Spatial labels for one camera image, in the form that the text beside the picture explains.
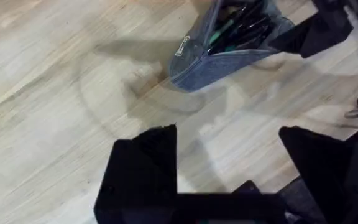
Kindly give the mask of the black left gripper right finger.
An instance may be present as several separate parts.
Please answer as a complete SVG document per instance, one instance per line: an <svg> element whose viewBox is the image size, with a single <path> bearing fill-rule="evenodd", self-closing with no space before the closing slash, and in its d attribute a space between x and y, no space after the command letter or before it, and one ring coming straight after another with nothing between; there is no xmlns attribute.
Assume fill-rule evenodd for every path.
<svg viewBox="0 0 358 224"><path fill-rule="evenodd" d="M346 140L299 126L279 137L327 223L358 223L358 131Z"/></svg>

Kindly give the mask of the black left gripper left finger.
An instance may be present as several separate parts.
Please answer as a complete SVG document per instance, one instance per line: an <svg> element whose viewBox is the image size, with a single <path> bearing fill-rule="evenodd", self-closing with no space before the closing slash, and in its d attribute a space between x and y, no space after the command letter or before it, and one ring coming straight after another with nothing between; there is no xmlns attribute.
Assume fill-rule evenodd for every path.
<svg viewBox="0 0 358 224"><path fill-rule="evenodd" d="M94 205L98 223L171 223L177 127L150 128L112 147Z"/></svg>

